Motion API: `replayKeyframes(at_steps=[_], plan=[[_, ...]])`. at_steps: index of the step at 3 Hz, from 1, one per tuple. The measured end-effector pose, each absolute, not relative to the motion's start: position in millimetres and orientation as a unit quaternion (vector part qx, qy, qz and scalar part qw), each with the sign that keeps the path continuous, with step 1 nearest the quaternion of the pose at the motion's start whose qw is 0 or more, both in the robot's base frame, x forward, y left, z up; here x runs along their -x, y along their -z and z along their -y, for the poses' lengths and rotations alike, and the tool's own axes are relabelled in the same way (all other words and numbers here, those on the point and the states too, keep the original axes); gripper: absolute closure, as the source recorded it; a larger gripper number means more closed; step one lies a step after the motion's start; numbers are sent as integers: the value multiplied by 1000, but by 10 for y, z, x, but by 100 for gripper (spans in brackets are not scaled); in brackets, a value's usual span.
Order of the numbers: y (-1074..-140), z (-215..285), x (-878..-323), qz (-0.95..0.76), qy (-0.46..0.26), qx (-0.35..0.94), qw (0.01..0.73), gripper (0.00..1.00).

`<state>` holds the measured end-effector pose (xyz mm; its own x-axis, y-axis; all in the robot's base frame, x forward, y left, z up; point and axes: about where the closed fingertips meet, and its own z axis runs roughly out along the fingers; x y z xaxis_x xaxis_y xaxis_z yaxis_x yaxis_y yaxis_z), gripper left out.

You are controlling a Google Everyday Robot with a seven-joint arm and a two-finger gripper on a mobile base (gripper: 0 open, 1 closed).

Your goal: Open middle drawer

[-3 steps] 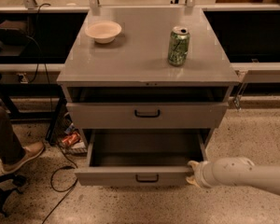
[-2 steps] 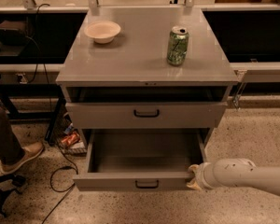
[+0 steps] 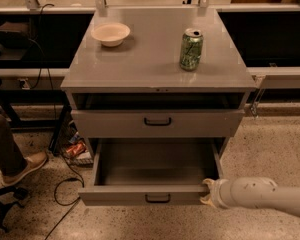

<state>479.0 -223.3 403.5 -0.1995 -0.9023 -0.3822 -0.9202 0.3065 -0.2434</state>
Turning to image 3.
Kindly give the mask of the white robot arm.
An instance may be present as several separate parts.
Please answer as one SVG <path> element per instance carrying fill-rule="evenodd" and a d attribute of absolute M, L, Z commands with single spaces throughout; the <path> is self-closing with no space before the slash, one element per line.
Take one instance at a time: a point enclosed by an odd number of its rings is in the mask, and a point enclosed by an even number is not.
<path fill-rule="evenodd" d="M 204 205 L 219 209 L 273 209 L 300 218 L 300 187 L 279 186 L 265 177 L 204 179 L 203 184 L 209 189 L 200 198 Z"/>

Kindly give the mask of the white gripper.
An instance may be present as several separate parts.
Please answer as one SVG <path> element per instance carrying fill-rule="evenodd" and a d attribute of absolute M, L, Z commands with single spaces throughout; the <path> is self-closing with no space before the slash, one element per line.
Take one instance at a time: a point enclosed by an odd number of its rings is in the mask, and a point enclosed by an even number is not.
<path fill-rule="evenodd" d="M 225 201 L 221 198 L 221 188 L 225 183 L 227 183 L 227 180 L 225 179 L 218 179 L 213 180 L 210 178 L 206 178 L 202 181 L 203 184 L 207 185 L 210 190 L 210 197 L 200 197 L 200 202 L 203 205 L 208 205 L 214 208 L 220 208 L 220 209 L 228 209 L 229 206 L 225 203 Z"/>

